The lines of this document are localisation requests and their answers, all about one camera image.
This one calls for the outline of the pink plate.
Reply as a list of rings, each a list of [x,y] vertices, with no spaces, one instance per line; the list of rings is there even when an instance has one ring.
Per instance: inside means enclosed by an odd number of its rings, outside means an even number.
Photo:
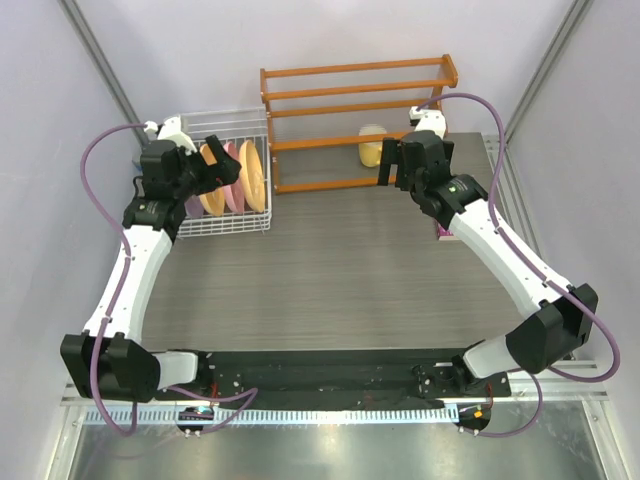
[[[226,142],[224,150],[234,160],[238,160],[238,150],[233,142]],[[223,193],[226,205],[232,213],[243,214],[245,212],[245,197],[240,180],[237,180],[231,185],[224,186]]]

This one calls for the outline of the yellow plate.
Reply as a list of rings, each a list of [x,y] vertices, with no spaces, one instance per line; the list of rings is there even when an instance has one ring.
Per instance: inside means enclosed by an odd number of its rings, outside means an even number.
[[[217,163],[216,158],[208,145],[202,145],[200,147],[200,154],[209,166]],[[208,214],[214,217],[220,217],[224,214],[226,202],[224,192],[221,189],[199,195],[198,198],[204,210]]]

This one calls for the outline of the orange plate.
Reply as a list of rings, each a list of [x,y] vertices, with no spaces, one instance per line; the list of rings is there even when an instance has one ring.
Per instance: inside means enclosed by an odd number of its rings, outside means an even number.
[[[265,177],[261,158],[252,140],[246,140],[241,145],[239,162],[240,181],[246,203],[253,211],[262,213],[266,204]]]

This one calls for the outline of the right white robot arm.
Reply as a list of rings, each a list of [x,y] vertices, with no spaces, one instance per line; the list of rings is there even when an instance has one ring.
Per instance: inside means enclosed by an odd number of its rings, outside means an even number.
[[[537,374],[587,342],[598,296],[588,284],[573,286],[524,243],[515,254],[489,213],[488,194],[470,175],[450,169],[454,145],[434,132],[414,131],[386,138],[378,182],[396,176],[397,188],[410,194],[420,210],[464,242],[503,285],[523,318],[509,333],[465,351],[451,371],[457,391],[472,395],[488,377],[520,368]]]

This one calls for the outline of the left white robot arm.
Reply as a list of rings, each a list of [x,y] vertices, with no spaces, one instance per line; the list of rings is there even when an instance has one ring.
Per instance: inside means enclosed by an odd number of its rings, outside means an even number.
[[[203,351],[150,352],[142,324],[164,260],[186,218],[186,202],[239,178],[240,163],[217,136],[201,148],[153,140],[140,156],[136,193],[116,225],[122,246],[104,294],[79,334],[66,335],[60,353],[84,398],[147,403],[179,387],[205,397],[214,383]]]

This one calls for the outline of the purple plate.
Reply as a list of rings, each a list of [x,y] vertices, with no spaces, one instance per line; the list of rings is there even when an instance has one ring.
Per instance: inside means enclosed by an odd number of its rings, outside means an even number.
[[[190,219],[199,219],[204,215],[204,207],[198,196],[191,196],[185,202],[185,211]]]

